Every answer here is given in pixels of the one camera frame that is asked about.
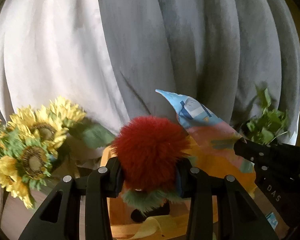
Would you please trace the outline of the blue tissue pack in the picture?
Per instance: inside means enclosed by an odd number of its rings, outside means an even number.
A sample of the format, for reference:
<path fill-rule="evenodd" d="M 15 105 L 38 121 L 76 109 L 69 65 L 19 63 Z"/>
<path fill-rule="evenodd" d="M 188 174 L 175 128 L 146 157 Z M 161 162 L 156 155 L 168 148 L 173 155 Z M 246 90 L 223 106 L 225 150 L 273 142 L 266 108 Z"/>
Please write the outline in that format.
<path fill-rule="evenodd" d="M 269 222 L 269 224 L 271 225 L 271 227 L 275 230 L 278 225 L 278 221 L 277 221 L 275 214 L 273 212 L 268 213 L 266 215 L 266 219 Z"/>

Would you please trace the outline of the colourful printed cloth pouch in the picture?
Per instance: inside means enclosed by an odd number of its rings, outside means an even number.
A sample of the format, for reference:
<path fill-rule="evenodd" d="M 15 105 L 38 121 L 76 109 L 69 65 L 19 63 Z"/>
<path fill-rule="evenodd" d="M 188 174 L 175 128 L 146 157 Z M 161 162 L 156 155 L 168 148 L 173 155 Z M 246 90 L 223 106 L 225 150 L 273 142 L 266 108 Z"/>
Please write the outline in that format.
<path fill-rule="evenodd" d="M 200 169 L 219 178 L 230 174 L 248 180 L 255 176 L 251 162 L 235 155 L 234 144 L 241 136 L 229 124 L 190 96 L 156 92 L 170 103 L 179 124 L 198 145 L 196 165 Z"/>

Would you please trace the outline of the black mouse plush toy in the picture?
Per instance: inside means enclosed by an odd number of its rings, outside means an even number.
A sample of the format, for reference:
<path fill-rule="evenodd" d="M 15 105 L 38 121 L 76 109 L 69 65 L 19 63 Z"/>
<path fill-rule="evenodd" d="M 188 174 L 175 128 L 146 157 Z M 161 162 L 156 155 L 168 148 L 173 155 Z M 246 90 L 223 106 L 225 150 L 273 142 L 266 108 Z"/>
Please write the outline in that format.
<path fill-rule="evenodd" d="M 165 202 L 162 206 L 155 208 L 152 211 L 146 212 L 144 214 L 141 213 L 140 210 L 135 209 L 130 217 L 133 222 L 135 223 L 142 223 L 144 222 L 148 217 L 154 217 L 154 216 L 165 216 L 170 214 L 170 204 L 169 202 Z"/>

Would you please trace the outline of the red fluffy plush toy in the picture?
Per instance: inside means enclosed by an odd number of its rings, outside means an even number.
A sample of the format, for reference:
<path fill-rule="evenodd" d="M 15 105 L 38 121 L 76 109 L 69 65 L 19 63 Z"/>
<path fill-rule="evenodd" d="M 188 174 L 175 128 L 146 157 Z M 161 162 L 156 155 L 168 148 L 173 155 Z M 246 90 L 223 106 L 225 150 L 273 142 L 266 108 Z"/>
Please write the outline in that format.
<path fill-rule="evenodd" d="M 142 216 L 165 201 L 181 200 L 177 162 L 187 158 L 190 142 L 183 128 L 167 118 L 138 116 L 111 143 L 125 174 L 123 201 Z"/>

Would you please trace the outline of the orange plastic crate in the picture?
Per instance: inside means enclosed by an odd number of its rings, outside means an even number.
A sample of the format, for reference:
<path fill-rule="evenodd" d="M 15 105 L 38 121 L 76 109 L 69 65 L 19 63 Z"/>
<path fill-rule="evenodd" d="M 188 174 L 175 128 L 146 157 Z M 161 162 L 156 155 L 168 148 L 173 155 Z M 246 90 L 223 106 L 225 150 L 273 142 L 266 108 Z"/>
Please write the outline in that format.
<path fill-rule="evenodd" d="M 106 147 L 103 151 L 101 158 L 101 166 L 105 166 L 106 162 L 111 158 L 115 157 L 114 152 L 110 146 Z M 283 222 L 282 218 L 278 215 L 274 208 L 270 207 L 270 202 L 262 196 L 261 191 L 255 189 L 254 200 L 257 200 L 257 204 L 263 212 L 270 213 L 273 211 L 277 220 L 277 226 L 275 232 L 279 239 L 285 237 L 288 231 L 288 226 Z M 128 206 L 123 202 L 121 195 L 117 198 L 108 198 L 108 210 L 111 230 L 115 239 L 128 239 L 133 237 L 136 233 L 140 236 L 143 230 L 143 235 L 140 239 L 185 239 L 187 220 L 189 218 L 190 211 L 190 200 L 185 200 L 181 203 L 170 203 L 170 215 L 165 218 L 157 219 L 158 221 L 151 222 L 143 228 L 147 228 L 147 235 L 145 235 L 145 229 L 142 228 L 140 231 L 141 224 L 135 223 L 131 219 L 130 215 L 134 208 Z M 213 222 L 218 222 L 218 207 L 217 197 L 212 197 L 213 207 Z"/>

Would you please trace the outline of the green potted plant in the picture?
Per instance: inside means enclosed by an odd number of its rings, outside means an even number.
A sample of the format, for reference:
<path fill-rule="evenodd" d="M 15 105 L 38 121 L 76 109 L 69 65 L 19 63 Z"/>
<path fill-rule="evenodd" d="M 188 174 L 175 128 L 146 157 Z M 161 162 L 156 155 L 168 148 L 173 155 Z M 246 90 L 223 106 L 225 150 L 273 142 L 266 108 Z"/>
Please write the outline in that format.
<path fill-rule="evenodd" d="M 242 134 L 252 142 L 260 145 L 278 142 L 279 137 L 289 135 L 288 113 L 275 109 L 269 90 L 256 86 L 257 103 L 261 109 L 260 115 L 255 115 L 241 126 Z"/>

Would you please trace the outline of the sunflower bouquet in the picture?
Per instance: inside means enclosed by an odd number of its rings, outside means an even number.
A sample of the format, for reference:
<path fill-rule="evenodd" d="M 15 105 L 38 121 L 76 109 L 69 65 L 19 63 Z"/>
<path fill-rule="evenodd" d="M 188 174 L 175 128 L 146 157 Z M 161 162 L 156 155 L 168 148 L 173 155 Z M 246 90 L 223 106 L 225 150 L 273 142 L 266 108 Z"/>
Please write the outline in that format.
<path fill-rule="evenodd" d="M 36 201 L 31 191 L 46 186 L 69 155 L 68 138 L 89 149 L 108 146 L 113 133 L 87 118 L 83 108 L 59 96 L 48 106 L 20 107 L 5 124 L 0 119 L 0 186 L 27 209 Z"/>

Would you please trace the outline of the grey curtain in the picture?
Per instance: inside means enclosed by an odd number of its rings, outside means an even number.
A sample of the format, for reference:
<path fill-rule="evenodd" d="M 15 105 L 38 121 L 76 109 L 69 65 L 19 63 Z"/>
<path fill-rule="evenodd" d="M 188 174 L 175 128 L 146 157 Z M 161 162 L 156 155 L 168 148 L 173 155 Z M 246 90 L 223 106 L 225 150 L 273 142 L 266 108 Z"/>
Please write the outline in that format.
<path fill-rule="evenodd" d="M 98 0 L 128 117 L 175 112 L 157 93 L 188 95 L 232 126 L 260 108 L 257 88 L 288 114 L 295 144 L 300 42 L 285 0 Z"/>

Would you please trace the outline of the beige curtain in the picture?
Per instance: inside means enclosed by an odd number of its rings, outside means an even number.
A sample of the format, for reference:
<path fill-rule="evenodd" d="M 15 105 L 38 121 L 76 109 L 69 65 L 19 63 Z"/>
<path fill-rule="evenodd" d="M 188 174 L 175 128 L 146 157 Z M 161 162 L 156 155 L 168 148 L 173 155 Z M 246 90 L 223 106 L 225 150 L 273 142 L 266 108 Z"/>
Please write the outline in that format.
<path fill-rule="evenodd" d="M 111 133 L 129 120 L 98 0 L 6 0 L 0 12 L 0 112 L 79 104 Z"/>

